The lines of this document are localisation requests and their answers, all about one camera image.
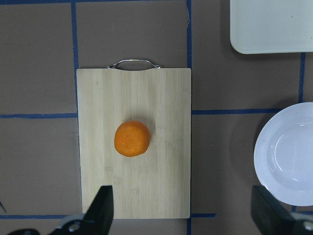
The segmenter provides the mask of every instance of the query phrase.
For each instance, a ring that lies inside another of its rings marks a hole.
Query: white bowl
[[[287,107],[268,121],[255,144],[254,167],[279,201],[313,205],[313,102]]]

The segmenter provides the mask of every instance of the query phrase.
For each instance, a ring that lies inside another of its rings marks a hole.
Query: wooden cutting board
[[[113,185],[114,218],[189,218],[191,70],[77,70],[83,212]],[[138,120],[148,150],[127,158],[114,148],[118,126]]]

